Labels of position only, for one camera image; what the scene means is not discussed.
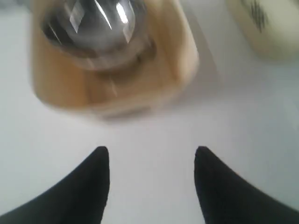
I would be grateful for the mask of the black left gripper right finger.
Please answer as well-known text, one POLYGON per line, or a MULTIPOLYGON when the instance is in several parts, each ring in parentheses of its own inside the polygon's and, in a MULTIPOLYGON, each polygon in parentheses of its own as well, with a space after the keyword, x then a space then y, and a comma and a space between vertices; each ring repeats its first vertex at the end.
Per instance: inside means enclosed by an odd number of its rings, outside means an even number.
POLYGON ((194 183, 207 224, 297 224, 299 212, 249 184, 208 147, 194 158, 194 183))

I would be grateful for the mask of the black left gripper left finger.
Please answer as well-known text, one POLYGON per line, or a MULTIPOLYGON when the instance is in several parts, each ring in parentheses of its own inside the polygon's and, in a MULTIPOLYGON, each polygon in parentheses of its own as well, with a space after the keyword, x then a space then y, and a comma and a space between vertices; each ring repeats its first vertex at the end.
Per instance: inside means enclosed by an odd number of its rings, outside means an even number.
POLYGON ((97 147, 71 173, 0 216, 2 224, 100 224, 109 194, 108 148, 97 147))

